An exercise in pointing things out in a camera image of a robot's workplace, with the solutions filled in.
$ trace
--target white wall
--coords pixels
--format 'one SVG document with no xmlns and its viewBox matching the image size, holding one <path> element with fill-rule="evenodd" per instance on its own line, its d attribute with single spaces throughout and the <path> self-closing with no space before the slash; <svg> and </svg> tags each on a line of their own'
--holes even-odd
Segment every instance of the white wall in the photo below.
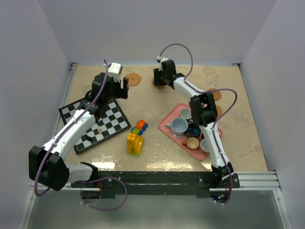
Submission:
<svg viewBox="0 0 305 229">
<path fill-rule="evenodd" d="M 196 63 L 237 63 L 249 51 L 275 0 L 40 0 L 73 62 L 154 63 L 180 42 Z M 165 55 L 189 63 L 182 49 Z"/>
<path fill-rule="evenodd" d="M 269 170 L 294 229 L 305 225 L 305 1 L 277 0 L 241 65 Z"/>
<path fill-rule="evenodd" d="M 69 62 L 37 0 L 0 5 L 0 228 L 17 228 L 28 152 L 51 136 Z"/>
</svg>

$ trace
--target yellow toy block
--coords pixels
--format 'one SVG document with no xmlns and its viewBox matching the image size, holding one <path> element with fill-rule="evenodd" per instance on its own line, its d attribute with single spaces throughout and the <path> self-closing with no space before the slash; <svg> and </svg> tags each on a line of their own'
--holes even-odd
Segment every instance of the yellow toy block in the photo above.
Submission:
<svg viewBox="0 0 305 229">
<path fill-rule="evenodd" d="M 139 135 L 129 133 L 127 136 L 127 153 L 134 156 L 140 156 L 144 138 Z"/>
</svg>

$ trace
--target black metal bar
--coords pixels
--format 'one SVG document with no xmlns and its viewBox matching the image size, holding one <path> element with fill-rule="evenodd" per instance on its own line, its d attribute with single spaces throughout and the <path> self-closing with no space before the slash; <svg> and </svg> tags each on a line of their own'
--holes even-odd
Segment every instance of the black metal bar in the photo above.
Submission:
<svg viewBox="0 0 305 229">
<path fill-rule="evenodd" d="M 229 179 L 213 184 L 213 172 L 135 172 L 135 171 L 99 171 L 98 177 L 115 177 L 120 179 L 127 187 L 128 195 L 183 195 L 209 198 L 210 188 L 226 188 Z M 238 175 L 233 175 L 233 187 L 239 188 Z M 101 198 L 115 198 L 115 195 L 124 195 L 122 185 L 113 180 L 103 180 Z M 75 182 L 71 187 L 96 187 L 97 183 L 84 184 Z M 96 191 L 84 191 L 92 196 Z"/>
</svg>

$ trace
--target beige cup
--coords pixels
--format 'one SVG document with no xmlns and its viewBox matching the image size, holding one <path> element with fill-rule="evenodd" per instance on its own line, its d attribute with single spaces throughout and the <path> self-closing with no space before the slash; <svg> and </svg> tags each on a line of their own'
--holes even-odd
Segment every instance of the beige cup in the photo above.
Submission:
<svg viewBox="0 0 305 229">
<path fill-rule="evenodd" d="M 190 137 L 187 139 L 186 142 L 182 142 L 183 146 L 186 146 L 190 150 L 195 150 L 198 149 L 199 147 L 199 141 L 195 137 Z"/>
</svg>

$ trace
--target navy blue cup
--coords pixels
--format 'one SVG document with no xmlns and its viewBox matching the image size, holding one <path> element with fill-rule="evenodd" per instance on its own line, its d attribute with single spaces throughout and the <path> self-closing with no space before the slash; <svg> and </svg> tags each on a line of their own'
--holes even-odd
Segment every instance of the navy blue cup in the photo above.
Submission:
<svg viewBox="0 0 305 229">
<path fill-rule="evenodd" d="M 187 137 L 199 138 L 200 133 L 201 133 L 201 130 L 200 130 L 199 126 L 195 125 L 195 123 L 190 123 L 189 126 L 187 127 L 185 135 Z"/>
</svg>

